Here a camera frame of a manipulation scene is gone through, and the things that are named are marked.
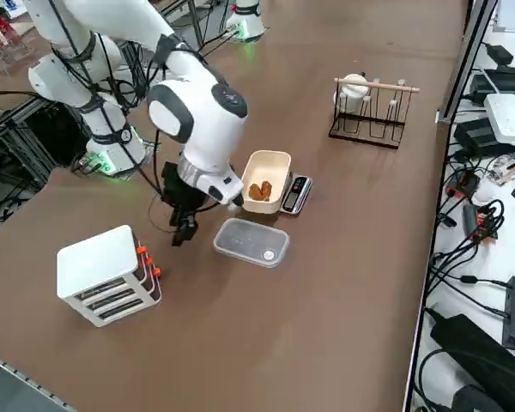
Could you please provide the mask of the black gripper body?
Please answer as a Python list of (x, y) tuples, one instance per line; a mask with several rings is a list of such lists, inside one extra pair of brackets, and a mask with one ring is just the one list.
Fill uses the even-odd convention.
[(161, 177), (164, 183), (161, 200), (172, 208), (192, 212), (206, 203), (207, 196), (204, 193), (189, 186), (179, 177), (177, 163), (166, 161)]

